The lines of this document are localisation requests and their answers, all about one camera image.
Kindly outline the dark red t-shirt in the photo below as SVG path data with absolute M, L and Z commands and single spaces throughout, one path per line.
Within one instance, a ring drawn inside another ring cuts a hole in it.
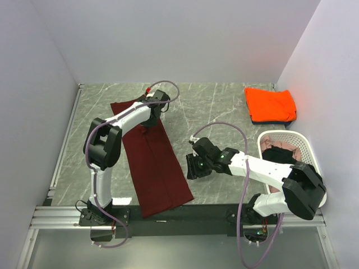
M 143 218 L 194 199 L 160 119 L 122 137 Z

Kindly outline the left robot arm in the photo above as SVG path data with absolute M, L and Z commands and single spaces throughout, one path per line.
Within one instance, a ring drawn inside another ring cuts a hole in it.
M 121 155 L 122 138 L 139 124 L 154 126 L 164 101 L 134 102 L 129 108 L 107 119 L 95 118 L 84 144 L 85 161 L 91 173 L 91 194 L 88 208 L 95 208 L 92 218 L 99 225 L 111 221 L 112 168 Z

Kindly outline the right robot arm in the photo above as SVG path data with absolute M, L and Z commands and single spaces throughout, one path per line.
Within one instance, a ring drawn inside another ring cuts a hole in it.
M 248 156 L 232 148 L 186 155 L 187 177 L 197 179 L 213 171 L 245 177 L 277 189 L 275 193 L 256 194 L 242 206 L 241 216 L 258 224 L 273 214 L 293 213 L 312 220 L 327 199 L 326 187 L 319 174 L 303 162 L 280 164 Z

